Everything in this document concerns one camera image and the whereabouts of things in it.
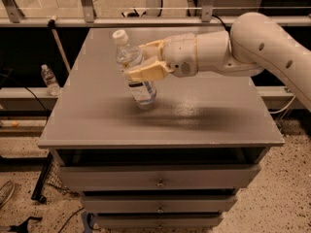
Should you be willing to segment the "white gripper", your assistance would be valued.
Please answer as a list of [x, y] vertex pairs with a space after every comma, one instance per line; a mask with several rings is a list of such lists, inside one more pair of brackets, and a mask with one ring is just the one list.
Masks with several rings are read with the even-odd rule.
[[123, 72], [131, 82], [159, 81], [170, 73], [178, 78], [192, 77], [198, 72], [196, 36], [192, 33], [152, 41], [139, 48], [147, 60]]

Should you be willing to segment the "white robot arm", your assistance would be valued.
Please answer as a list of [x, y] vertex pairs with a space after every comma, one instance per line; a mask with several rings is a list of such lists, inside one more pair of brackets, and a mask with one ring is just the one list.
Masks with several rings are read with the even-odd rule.
[[145, 59], [124, 71], [132, 82], [159, 81], [199, 72], [224, 76], [255, 76], [267, 70], [311, 110], [311, 51], [278, 23], [259, 13], [247, 13], [229, 31], [185, 33], [142, 45]]

